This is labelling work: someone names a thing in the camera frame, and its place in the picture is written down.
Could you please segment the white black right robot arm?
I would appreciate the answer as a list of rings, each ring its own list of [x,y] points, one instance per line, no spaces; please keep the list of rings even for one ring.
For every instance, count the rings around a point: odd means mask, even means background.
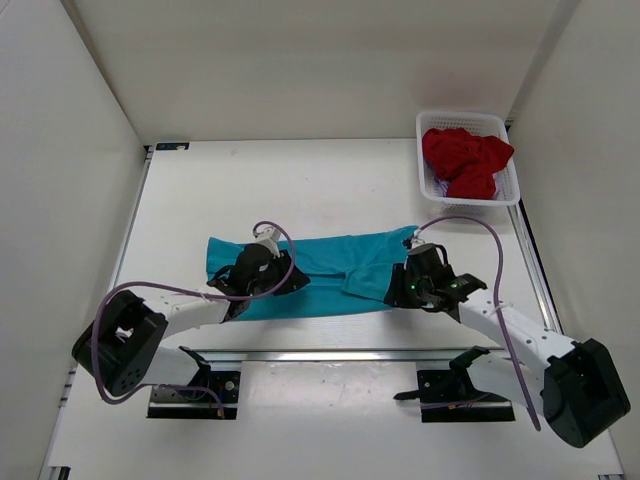
[[[553,332],[496,299],[485,282],[457,275],[446,249],[407,239],[394,265],[386,304],[444,313],[501,345],[498,355],[472,346],[436,378],[395,400],[420,400],[431,409],[456,408],[496,395],[532,408],[565,443],[582,448],[627,415],[631,403],[613,359],[595,339],[579,342]]]

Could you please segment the teal polo shirt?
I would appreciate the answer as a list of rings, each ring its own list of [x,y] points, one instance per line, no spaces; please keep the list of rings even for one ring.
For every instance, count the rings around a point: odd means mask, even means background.
[[[417,229],[344,235],[294,242],[296,267],[310,283],[281,296],[253,301],[240,321],[356,315],[388,310],[384,297],[392,268],[406,259],[403,241]]]

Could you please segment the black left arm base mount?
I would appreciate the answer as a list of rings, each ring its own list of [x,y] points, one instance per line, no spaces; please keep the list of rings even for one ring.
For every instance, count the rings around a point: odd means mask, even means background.
[[[239,365],[214,366],[204,387],[207,391],[178,391],[154,387],[147,417],[176,420],[235,420],[241,386]]]

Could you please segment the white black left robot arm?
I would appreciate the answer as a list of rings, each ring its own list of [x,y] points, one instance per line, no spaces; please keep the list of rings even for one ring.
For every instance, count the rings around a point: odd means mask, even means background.
[[[182,331],[237,319],[258,299],[293,294],[310,284],[296,264],[297,253],[265,243],[241,248],[232,264],[220,267],[201,290],[153,282],[154,299],[125,283],[102,301],[93,322],[72,347],[73,359],[93,378],[102,399],[121,403],[147,385],[175,385],[188,400],[210,386],[201,356],[190,349],[162,347]]]

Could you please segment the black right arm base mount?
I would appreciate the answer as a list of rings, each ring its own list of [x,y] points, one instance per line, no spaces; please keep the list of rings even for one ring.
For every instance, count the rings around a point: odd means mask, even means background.
[[[418,401],[422,423],[513,422],[512,403],[496,394],[473,387],[452,370],[417,371],[417,387],[398,392],[396,402]]]

